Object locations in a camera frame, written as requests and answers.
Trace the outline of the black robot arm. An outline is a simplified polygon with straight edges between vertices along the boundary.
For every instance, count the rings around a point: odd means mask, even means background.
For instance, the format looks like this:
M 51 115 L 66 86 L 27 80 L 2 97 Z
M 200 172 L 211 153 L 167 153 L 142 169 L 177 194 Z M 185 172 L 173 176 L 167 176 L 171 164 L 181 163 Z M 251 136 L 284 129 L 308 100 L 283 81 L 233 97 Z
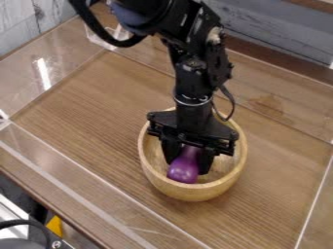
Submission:
M 213 158 L 231 156 L 239 133 L 225 125 L 228 118 L 213 106 L 213 93 L 231 93 L 224 83 L 232 63 L 224 49 L 224 31 L 219 15 L 196 0 L 110 0 L 110 9 L 130 37 L 118 40 L 102 27 L 84 0 L 70 6 L 96 36 L 109 45 L 129 48 L 157 35 L 168 51 L 175 72 L 172 111 L 146 114 L 148 134 L 161 142 L 164 159 L 176 161 L 185 148 L 195 156 L 197 173 L 209 172 Z

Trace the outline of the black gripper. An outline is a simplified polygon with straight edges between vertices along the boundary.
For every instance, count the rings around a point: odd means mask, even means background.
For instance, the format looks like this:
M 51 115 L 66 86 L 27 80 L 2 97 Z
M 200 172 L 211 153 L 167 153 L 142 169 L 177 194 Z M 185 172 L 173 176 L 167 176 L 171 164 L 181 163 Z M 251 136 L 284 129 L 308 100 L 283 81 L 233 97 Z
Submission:
M 213 116 L 213 101 L 209 97 L 192 101 L 175 100 L 175 109 L 146 114 L 148 134 L 161 142 L 165 163 L 179 155 L 181 145 L 201 149 L 197 157 L 199 174 L 209 172 L 213 156 L 233 155 L 237 132 Z

